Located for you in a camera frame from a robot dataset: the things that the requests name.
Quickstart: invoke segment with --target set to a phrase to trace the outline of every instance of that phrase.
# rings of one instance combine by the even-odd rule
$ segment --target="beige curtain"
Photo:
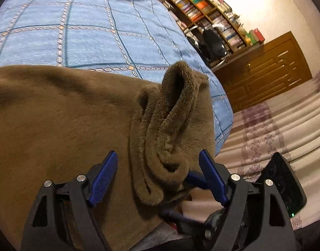
[[[231,133],[215,161],[254,181],[274,152],[296,171],[308,202],[292,218],[294,229],[320,220],[320,73],[313,79],[234,115]],[[210,191],[195,189],[182,209],[204,221],[221,208]]]

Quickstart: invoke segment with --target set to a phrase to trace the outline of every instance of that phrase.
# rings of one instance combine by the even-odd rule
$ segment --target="silver screw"
[[[208,240],[211,239],[211,231],[205,230],[205,238],[207,238]]]
[[[266,184],[268,185],[268,186],[272,186],[274,183],[273,183],[273,181],[272,180],[270,180],[270,179],[266,179]]]
[[[76,180],[79,181],[79,182],[85,181],[85,180],[86,180],[86,176],[85,176],[85,175],[79,175],[79,176],[76,178]]]
[[[50,180],[46,180],[45,182],[44,182],[44,186],[45,187],[49,187],[49,186],[51,186],[52,185],[52,181],[50,181]]]
[[[238,174],[232,174],[231,175],[231,179],[234,181],[239,181],[240,180],[240,176]]]

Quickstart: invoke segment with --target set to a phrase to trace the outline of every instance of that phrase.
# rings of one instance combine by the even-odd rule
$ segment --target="black chair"
[[[220,66],[226,61],[225,57],[227,56],[227,50],[222,40],[213,29],[203,29],[200,27],[200,30],[202,31],[203,41],[196,42],[193,38],[187,36],[187,34],[197,28],[198,26],[196,25],[184,33],[187,40],[194,47],[194,49],[197,51],[197,53],[209,68],[210,63],[216,60],[220,60],[220,63],[218,63],[214,67]]]

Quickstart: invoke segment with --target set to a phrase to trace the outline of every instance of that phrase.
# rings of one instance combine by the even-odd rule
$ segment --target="blue bedsheet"
[[[47,64],[158,82],[178,60],[208,75],[218,154],[233,113],[211,70],[156,0],[6,0],[0,66]]]

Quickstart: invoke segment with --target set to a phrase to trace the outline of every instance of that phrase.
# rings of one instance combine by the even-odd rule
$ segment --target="wooden door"
[[[215,75],[224,87],[233,112],[261,103],[312,78],[291,32],[229,63]]]

